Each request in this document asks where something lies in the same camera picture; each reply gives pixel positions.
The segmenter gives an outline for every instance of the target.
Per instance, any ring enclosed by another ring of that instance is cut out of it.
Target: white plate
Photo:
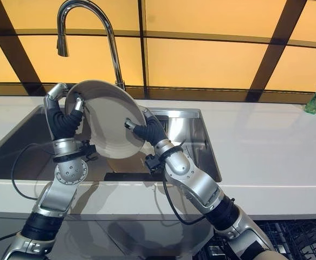
[[[81,134],[91,135],[97,152],[107,158],[121,159],[140,151],[144,140],[124,127],[126,118],[138,125],[146,125],[142,111],[132,97],[116,85],[105,81],[87,80],[72,87],[66,96],[65,112],[75,105],[74,93],[85,100]]]

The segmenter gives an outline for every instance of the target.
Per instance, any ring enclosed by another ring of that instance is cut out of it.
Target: dish rack
[[[316,219],[256,221],[266,233],[275,250],[289,260],[316,260]],[[225,241],[216,235],[193,258],[195,260],[224,259]]]

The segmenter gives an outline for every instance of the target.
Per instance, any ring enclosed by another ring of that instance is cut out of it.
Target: sink basin
[[[183,143],[184,153],[193,158],[196,166],[220,182],[221,176],[199,109],[150,108],[164,126],[169,139],[176,145]],[[0,141],[0,179],[10,179],[11,167],[18,153],[28,144],[41,144],[53,151],[42,105],[36,107]],[[89,161],[85,181],[160,181],[143,166],[144,153],[127,159],[108,160],[97,154]],[[31,147],[21,156],[15,169],[18,180],[53,180],[55,163],[52,155]]]

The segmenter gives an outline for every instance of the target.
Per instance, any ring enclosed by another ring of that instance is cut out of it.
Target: robotic hand
[[[59,107],[59,99],[67,94],[68,87],[58,83],[44,98],[47,123],[53,141],[57,163],[53,182],[48,183],[37,199],[22,231],[7,248],[3,260],[47,259],[56,234],[76,194],[78,185],[85,179],[88,166],[81,159],[95,152],[89,141],[74,138],[82,121],[84,100],[76,94],[76,104],[69,115]]]
[[[147,108],[142,111],[147,126],[136,125],[130,119],[124,126],[154,147],[156,157],[165,163],[165,178],[183,191],[217,234],[227,241],[228,256],[242,260],[286,259],[274,251],[266,234],[224,194],[213,178],[196,167],[180,146],[168,140],[158,119]]]

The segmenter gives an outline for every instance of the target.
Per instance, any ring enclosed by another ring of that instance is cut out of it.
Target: faucet spout
[[[57,49],[58,54],[63,57],[68,57],[68,49],[67,49],[67,42],[66,42],[66,28],[65,28],[65,21],[66,16],[69,11],[75,7],[83,7],[86,8],[93,13],[101,20],[102,24],[104,25],[107,38],[109,43],[109,49],[111,51],[111,57],[115,72],[115,84],[120,87],[121,89],[125,90],[125,84],[121,77],[121,70],[117,52],[117,46],[115,44],[114,32],[111,23],[109,22],[108,17],[106,14],[93,2],[89,0],[66,0],[59,8],[58,16],[57,16],[57,27],[58,27],[58,40],[57,40]]]

